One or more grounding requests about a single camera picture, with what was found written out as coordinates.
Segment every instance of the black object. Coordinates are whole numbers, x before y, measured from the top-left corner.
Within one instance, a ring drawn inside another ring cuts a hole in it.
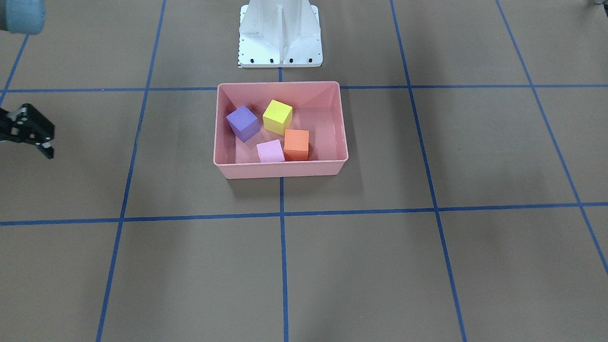
[[[8,112],[0,108],[0,141],[25,142],[35,145],[47,158],[53,159],[55,125],[29,103]]]

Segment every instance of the pink cube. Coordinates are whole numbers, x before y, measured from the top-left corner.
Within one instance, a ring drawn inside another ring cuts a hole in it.
[[[285,161],[285,155],[283,154],[283,148],[281,147],[280,140],[273,140],[269,142],[263,142],[257,144],[258,156],[260,156],[261,162],[277,162]]]

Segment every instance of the yellow cube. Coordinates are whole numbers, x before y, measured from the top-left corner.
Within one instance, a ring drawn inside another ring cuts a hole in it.
[[[264,128],[279,135],[285,135],[285,130],[289,128],[293,120],[293,111],[292,106],[272,100],[262,116]]]

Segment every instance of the cube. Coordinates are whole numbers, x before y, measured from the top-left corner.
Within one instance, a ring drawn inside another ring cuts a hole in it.
[[[285,158],[288,161],[308,160],[308,131],[285,130]]]
[[[240,106],[237,110],[228,114],[226,120],[228,120],[234,134],[242,142],[246,142],[260,131],[258,118],[245,106]]]
[[[264,128],[279,135],[285,135],[285,130],[291,125],[293,119],[293,110],[292,106],[272,100],[262,116]]]
[[[277,140],[262,142],[257,144],[258,156],[260,156],[261,162],[278,162],[285,161],[285,155],[283,154],[283,148],[281,148],[281,142]]]

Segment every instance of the pink plastic bin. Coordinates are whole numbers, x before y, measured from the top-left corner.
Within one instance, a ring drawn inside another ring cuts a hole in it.
[[[256,145],[285,137],[263,128],[262,115],[271,100],[294,107],[295,130],[310,131],[307,161],[260,162]],[[245,105],[261,130],[241,142],[226,116]],[[213,162],[224,176],[263,178],[336,175],[348,159],[340,85],[337,82],[223,83],[218,86]]]

